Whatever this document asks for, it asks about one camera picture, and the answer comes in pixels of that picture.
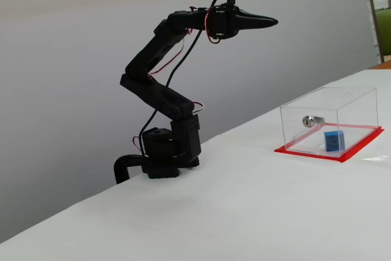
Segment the silver object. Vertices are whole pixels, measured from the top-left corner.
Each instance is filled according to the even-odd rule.
[[[305,116],[303,118],[303,125],[306,128],[311,128],[314,125],[324,125],[324,118],[317,116]]]

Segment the green object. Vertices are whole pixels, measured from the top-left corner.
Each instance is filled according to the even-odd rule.
[[[376,12],[383,55],[391,55],[391,9]]]

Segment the red wire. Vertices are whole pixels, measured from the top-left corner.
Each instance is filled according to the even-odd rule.
[[[210,43],[212,44],[218,44],[220,43],[220,40],[218,40],[217,42],[213,42],[211,37],[209,36],[209,30],[208,30],[208,17],[209,17],[209,12],[206,14],[205,16],[205,32],[206,32],[206,36],[208,36],[208,39],[210,41]]]
[[[197,110],[195,110],[195,111],[193,111],[193,113],[197,113],[197,112],[200,112],[201,110],[203,110],[204,109],[204,105],[201,103],[201,102],[198,102],[198,101],[193,101],[193,103],[194,104],[197,104],[197,105],[200,105],[201,106],[201,108],[200,109],[197,109]]]
[[[190,6],[191,12],[194,12],[194,10],[197,9],[195,6]],[[188,29],[188,34],[191,35],[193,33],[193,29]]]
[[[177,53],[177,55],[175,55],[168,63],[166,63],[165,65],[163,65],[159,70],[153,72],[153,73],[149,73],[150,75],[155,75],[159,72],[161,72],[162,70],[164,70],[164,68],[166,66],[168,66],[171,62],[173,62],[175,60],[175,58],[178,57],[179,54],[181,54],[181,52],[183,51],[183,48],[185,47],[185,40],[183,39],[183,43],[182,43],[182,49]]]
[[[139,137],[135,136],[135,137],[133,137],[133,139],[132,139],[133,145],[135,146],[135,148],[136,148],[138,151],[141,152],[141,149],[140,149],[140,148],[136,145],[136,143],[134,142],[134,139],[136,139],[136,138],[139,138]]]

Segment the black cable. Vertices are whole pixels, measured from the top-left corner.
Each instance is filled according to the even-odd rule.
[[[214,6],[216,4],[217,0],[213,0],[212,1],[212,4],[210,5],[210,7]],[[178,68],[182,65],[182,63],[186,60],[186,58],[189,56],[190,52],[193,50],[194,46],[196,45],[198,39],[200,38],[201,36],[201,33],[202,33],[202,30],[200,30],[197,34],[197,36],[195,37],[193,43],[191,44],[190,48],[188,49],[188,51],[186,52],[186,54],[182,57],[182,59],[180,60],[180,62],[177,64],[177,66],[172,70],[170,76],[169,76],[169,79],[167,80],[167,84],[166,84],[166,87],[164,88],[164,90],[167,90],[167,88],[169,87],[170,83],[171,83],[171,80],[172,80],[172,77],[174,76],[175,72],[178,70]],[[160,109],[160,106],[158,108],[155,109],[155,111],[153,112],[153,114],[151,115],[151,117],[148,119],[147,123],[142,127],[141,131],[140,131],[140,134],[139,134],[139,144],[140,144],[140,150],[141,150],[141,154],[142,156],[145,156],[145,152],[144,152],[144,147],[142,145],[142,134],[143,132],[145,131],[145,129],[149,126],[149,124],[151,123],[151,121],[153,120],[153,118],[155,117],[155,115],[158,113]]]

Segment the red base plate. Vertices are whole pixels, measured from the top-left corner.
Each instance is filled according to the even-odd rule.
[[[287,149],[285,149],[285,146],[282,146],[281,148],[276,149],[275,152],[345,162],[346,160],[353,157],[358,151],[363,149],[370,142],[372,142],[374,139],[376,139],[383,131],[384,131],[384,129],[382,129],[382,127],[378,127],[377,129],[375,129],[374,132],[369,134],[367,137],[363,138],[363,140],[358,142],[355,146],[353,146],[349,151],[347,151],[341,157],[331,157],[331,156],[324,156],[324,155],[316,155],[316,154],[288,151]],[[306,135],[304,135],[303,137],[307,137],[312,133],[313,132],[309,132]]]

